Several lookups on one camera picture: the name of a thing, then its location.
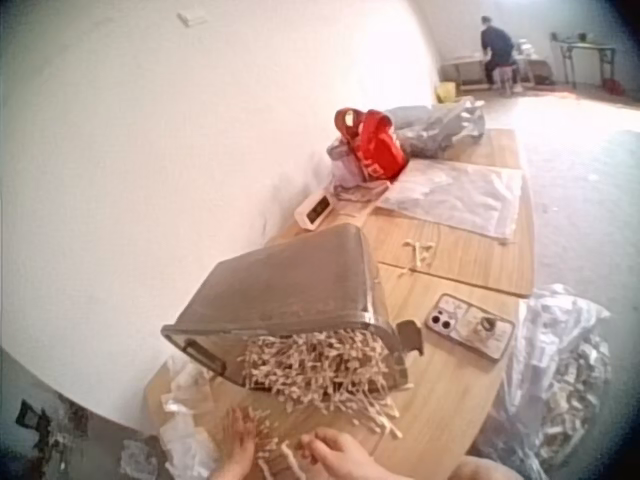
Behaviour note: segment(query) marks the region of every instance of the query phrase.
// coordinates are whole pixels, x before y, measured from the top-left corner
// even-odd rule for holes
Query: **red bag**
[[[336,112],[334,121],[369,180],[393,180],[407,166],[391,119],[384,113],[343,108]]]

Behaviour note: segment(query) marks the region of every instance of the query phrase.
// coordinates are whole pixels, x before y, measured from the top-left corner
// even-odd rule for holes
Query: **person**
[[[485,62],[484,70],[487,76],[487,83],[491,87],[495,86],[493,80],[493,72],[498,67],[513,67],[513,91],[520,93],[523,91],[522,84],[520,83],[520,72],[518,70],[518,62],[513,57],[514,44],[513,40],[507,32],[501,28],[493,26],[493,20],[491,17],[483,16],[481,18],[482,34],[480,35],[480,41],[482,43],[482,51],[485,58],[491,53],[491,57]]]
[[[211,480],[243,480],[251,470],[256,450],[256,425],[245,412],[230,414],[231,454]],[[351,435],[320,427],[304,434],[296,446],[302,460],[320,465],[324,478],[334,480],[410,480],[389,472]],[[449,480],[522,480],[512,470],[489,460],[464,457]]]

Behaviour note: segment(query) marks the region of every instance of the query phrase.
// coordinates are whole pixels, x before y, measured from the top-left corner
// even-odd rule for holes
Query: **hand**
[[[319,462],[335,480],[400,479],[380,465],[347,433],[318,428],[300,437],[303,458]]]
[[[224,437],[231,442],[231,455],[215,480],[242,480],[253,464],[256,451],[256,424],[247,411],[231,408],[225,419]]]

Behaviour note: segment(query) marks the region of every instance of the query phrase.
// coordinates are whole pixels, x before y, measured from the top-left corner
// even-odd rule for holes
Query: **stool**
[[[513,66],[498,67],[493,72],[493,78],[502,91],[511,95],[513,91]]]

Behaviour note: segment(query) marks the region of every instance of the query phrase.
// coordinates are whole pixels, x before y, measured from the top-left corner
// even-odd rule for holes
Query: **clear plastic bag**
[[[456,103],[396,107],[385,113],[391,117],[396,138],[408,158],[438,158],[458,139],[484,135],[483,105],[473,97],[462,97]]]
[[[412,160],[378,206],[499,239],[515,230],[522,171]]]
[[[160,429],[167,451],[167,470],[177,480],[209,478],[219,463],[219,454],[207,432],[195,426],[194,414],[211,412],[215,405],[209,387],[211,372],[186,355],[167,360],[171,392],[162,395],[164,410],[173,413]]]
[[[513,355],[473,453],[527,479],[547,480],[543,467],[557,464],[576,446],[610,378],[608,348],[595,330],[609,312],[562,285],[537,289],[520,307]],[[581,363],[589,378],[581,380],[572,362]],[[561,384],[569,398],[558,401]],[[593,408],[582,407],[588,403],[580,401],[583,396],[595,402]],[[558,448],[545,452],[554,437]]]

